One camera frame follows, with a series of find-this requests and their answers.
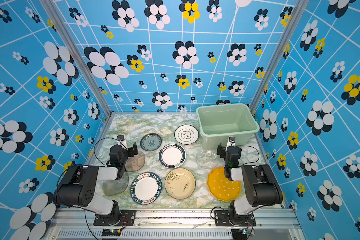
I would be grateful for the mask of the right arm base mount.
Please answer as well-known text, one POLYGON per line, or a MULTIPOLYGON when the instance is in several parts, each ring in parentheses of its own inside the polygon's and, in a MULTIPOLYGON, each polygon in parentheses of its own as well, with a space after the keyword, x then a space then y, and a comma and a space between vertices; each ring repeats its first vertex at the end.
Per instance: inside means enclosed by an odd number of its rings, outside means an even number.
POLYGON ((237 215, 228 210, 216 209, 211 212, 211 217, 217 227, 255 227, 256 221, 253 214, 237 215))

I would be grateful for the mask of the green red rim white plate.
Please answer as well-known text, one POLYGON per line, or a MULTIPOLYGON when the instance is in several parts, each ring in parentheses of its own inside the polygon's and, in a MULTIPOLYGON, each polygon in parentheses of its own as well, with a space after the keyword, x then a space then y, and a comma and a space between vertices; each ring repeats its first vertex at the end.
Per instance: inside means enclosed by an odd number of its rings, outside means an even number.
POLYGON ((178 144, 168 144, 159 151, 159 162, 168 169, 180 167, 186 160, 185 149, 178 144))

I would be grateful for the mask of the yellow polka dot plate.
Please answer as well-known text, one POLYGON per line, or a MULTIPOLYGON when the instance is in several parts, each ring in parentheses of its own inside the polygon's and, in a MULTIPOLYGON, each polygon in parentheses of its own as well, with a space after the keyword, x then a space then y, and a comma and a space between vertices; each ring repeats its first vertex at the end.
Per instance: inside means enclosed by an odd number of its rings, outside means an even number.
POLYGON ((224 202, 236 200, 241 193, 241 182, 228 180, 223 167, 210 171, 207 177, 207 186, 217 200, 224 202))

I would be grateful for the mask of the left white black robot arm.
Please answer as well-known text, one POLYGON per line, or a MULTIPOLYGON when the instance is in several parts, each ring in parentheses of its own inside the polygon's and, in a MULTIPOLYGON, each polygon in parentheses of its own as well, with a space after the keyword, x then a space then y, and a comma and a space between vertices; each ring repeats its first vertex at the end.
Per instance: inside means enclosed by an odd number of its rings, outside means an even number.
POLYGON ((112 190, 125 190, 128 186, 126 163, 138 154, 137 143, 125 148, 122 144, 110 149, 106 166, 74 165, 62 174, 54 193, 56 205, 81 208, 95 214, 95 226, 130 226, 135 211, 121 211, 115 200, 108 200, 96 193, 96 185, 103 182, 112 190))

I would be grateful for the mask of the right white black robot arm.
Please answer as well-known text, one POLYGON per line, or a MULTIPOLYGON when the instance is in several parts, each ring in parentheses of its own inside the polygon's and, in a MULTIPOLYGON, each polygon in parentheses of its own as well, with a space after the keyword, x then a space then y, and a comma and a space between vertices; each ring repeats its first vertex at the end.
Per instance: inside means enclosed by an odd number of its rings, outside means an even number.
POLYGON ((232 201, 229 221, 240 226, 257 209, 271 207, 283 202, 281 187, 269 165, 239 165, 242 149, 237 146, 218 145, 217 155, 224 159, 224 174, 230 181, 244 184, 245 196, 232 201))

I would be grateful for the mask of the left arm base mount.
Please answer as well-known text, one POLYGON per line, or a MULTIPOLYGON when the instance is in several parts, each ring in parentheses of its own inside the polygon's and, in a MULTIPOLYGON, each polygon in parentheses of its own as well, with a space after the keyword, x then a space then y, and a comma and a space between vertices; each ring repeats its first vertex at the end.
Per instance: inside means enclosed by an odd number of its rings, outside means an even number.
POLYGON ((94 226, 102 227, 126 227, 133 226, 136 218, 136 210, 119 210, 109 215, 95 215, 94 226))

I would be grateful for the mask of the light green plastic bin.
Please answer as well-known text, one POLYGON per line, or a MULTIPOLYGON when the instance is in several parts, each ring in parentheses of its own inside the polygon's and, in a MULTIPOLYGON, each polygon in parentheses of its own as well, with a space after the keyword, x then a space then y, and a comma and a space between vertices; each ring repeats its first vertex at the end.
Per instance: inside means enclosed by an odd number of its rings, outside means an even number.
POLYGON ((260 130, 245 104, 199 107, 196 114, 202 147, 206 150, 215 150, 218 145, 225 146, 229 137, 234 137, 237 145, 246 145, 252 135, 260 130))

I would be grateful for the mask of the green rim HAO SHI plate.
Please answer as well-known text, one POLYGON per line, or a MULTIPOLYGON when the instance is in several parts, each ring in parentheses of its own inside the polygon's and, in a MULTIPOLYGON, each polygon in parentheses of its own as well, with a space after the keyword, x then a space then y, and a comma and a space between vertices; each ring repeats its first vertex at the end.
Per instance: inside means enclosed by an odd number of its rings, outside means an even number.
POLYGON ((156 201, 163 189, 161 178, 152 172, 138 175, 131 184, 132 200, 138 205, 149 205, 156 201))

